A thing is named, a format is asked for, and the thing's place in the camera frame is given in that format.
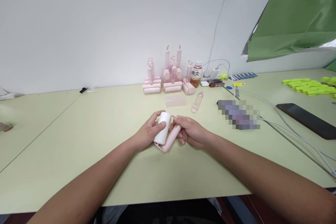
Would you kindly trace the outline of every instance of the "small box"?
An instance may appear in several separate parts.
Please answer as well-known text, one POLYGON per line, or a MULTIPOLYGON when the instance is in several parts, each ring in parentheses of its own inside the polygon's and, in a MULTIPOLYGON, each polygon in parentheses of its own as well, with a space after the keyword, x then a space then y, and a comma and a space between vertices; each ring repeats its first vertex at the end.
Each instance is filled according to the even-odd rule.
POLYGON ((224 82, 220 82, 220 83, 210 83, 209 84, 209 87, 213 87, 213 88, 217 88, 217 87, 223 87, 225 84, 224 84, 224 82))
POLYGON ((209 83, 220 83, 222 82, 221 79, 215 79, 215 80, 208 80, 209 83))

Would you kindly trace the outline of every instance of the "smartphone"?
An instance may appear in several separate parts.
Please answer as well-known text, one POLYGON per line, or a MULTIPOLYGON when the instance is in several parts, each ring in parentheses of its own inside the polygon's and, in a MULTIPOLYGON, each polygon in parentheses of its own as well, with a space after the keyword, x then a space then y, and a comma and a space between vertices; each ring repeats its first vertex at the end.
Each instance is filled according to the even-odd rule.
POLYGON ((311 131, 315 132, 320 137, 327 140, 336 139, 336 127, 309 113, 298 105, 294 103, 285 103, 278 104, 276 107, 293 117, 296 121, 303 124, 311 131))

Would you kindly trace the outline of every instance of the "right hand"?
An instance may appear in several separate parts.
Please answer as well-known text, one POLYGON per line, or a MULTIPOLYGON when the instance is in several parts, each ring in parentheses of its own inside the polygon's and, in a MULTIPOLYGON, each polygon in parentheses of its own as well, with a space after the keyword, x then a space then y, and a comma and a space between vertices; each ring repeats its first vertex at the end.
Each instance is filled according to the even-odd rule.
POLYGON ((211 132, 203 128, 198 122, 189 117, 178 115, 174 117, 170 128, 173 129, 176 124, 182 127, 177 135, 182 145, 188 142, 197 149, 205 149, 207 147, 211 132))

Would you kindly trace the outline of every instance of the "light green desk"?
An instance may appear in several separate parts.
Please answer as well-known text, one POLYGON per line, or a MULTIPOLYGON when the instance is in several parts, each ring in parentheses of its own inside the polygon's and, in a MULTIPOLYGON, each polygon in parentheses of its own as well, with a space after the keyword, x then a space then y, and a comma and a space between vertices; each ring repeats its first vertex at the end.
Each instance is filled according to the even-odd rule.
MULTIPOLYGON (((69 181, 131 137, 157 110, 165 94, 145 96, 141 85, 84 93, 0 173, 0 214, 37 211, 69 181)), ((208 130, 279 163, 323 187, 336 182, 273 128, 232 129, 218 113, 224 88, 197 88, 204 98, 196 114, 188 105, 166 109, 197 120, 208 130)), ((250 191, 205 151, 176 141, 169 153, 155 146, 137 154, 125 168, 104 205, 242 195, 250 191)))
MULTIPOLYGON (((308 112, 316 115, 317 117, 336 127, 336 105, 332 104, 332 102, 336 102, 336 100, 333 99, 331 95, 321 94, 316 96, 307 96, 303 93, 292 90, 290 87, 282 83, 282 80, 284 79, 310 78, 319 81, 322 77, 332 76, 336 76, 336 72, 326 69, 262 73, 258 74, 258 77, 256 78, 239 81, 246 84, 244 87, 239 87, 239 89, 257 94, 271 102, 273 105, 277 105, 280 103, 295 103, 301 108, 307 110, 308 112)), ((269 105, 267 105, 263 101, 260 101, 258 98, 256 98, 256 96, 250 93, 240 91, 239 94, 241 100, 247 100, 248 103, 259 106, 260 115, 263 118, 288 128, 282 121, 280 116, 276 113, 276 111, 272 109, 269 105)), ((303 126, 301 123, 288 116, 287 114, 283 112, 281 112, 281 114, 283 115, 283 118, 286 120, 286 122, 291 125, 291 127, 300 136, 308 140, 323 153, 336 159, 336 140, 325 140, 305 126, 303 126)), ((320 156, 308 144, 304 143, 301 139, 293 136, 284 129, 276 125, 274 127, 286 138, 290 139, 302 149, 304 149, 311 158, 314 158, 320 164, 327 168, 320 156)), ((333 161, 329 158, 326 159, 334 167, 334 169, 336 169, 336 161, 333 161)))
POLYGON ((0 122, 15 125, 0 132, 0 172, 79 96, 78 91, 67 91, 0 101, 0 122))

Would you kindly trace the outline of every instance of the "white lint roller refill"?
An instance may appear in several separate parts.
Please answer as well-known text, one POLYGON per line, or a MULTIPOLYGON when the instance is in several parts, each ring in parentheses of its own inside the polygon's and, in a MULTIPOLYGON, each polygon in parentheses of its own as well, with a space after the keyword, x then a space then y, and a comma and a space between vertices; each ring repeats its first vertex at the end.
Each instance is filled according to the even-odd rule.
POLYGON ((159 132, 159 134, 157 134, 155 136, 155 138, 154 138, 155 143, 158 143, 158 144, 161 144, 161 145, 164 145, 166 143, 166 138, 167 138, 167 135, 168 135, 168 129, 169 129, 169 126, 170 126, 171 118, 172 118, 171 114, 169 114, 167 112, 161 112, 158 123, 161 123, 161 122, 165 121, 166 126, 163 130, 161 130, 159 132))

